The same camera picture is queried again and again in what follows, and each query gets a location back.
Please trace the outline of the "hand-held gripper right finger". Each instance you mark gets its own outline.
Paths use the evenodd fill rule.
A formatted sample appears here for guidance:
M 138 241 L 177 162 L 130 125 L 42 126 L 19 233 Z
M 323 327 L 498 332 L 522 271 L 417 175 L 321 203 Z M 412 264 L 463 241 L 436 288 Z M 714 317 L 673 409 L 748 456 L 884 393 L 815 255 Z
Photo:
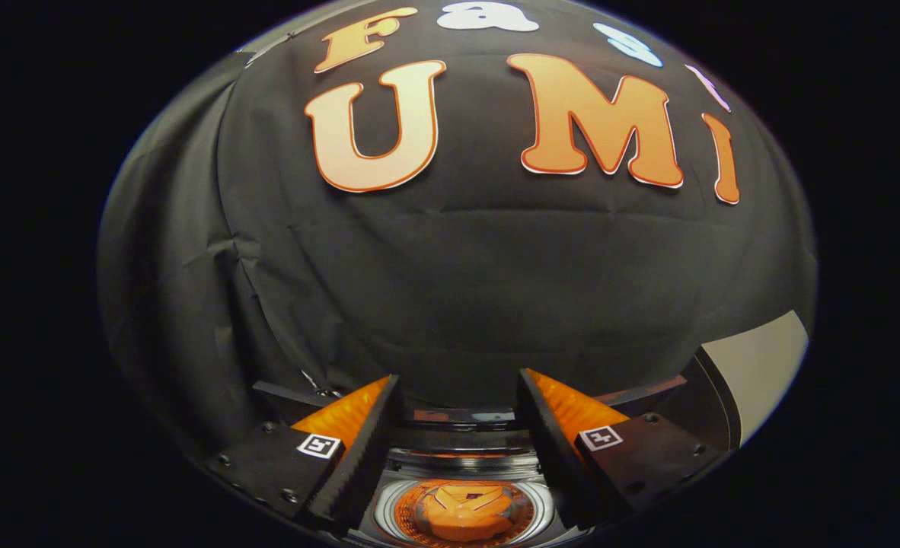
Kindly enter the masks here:
M 680 492 L 720 451 L 662 414 L 628 417 L 523 368 L 515 414 L 530 431 L 564 524 L 616 524 Z

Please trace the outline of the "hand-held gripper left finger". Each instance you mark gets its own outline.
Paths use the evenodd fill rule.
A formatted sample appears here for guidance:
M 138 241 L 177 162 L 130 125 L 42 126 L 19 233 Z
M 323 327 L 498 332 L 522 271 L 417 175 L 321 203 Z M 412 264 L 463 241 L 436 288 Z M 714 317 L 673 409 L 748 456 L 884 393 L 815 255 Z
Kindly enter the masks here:
M 404 409 L 391 374 L 292 425 L 264 423 L 204 461 L 241 495 L 311 531 L 357 528 Z

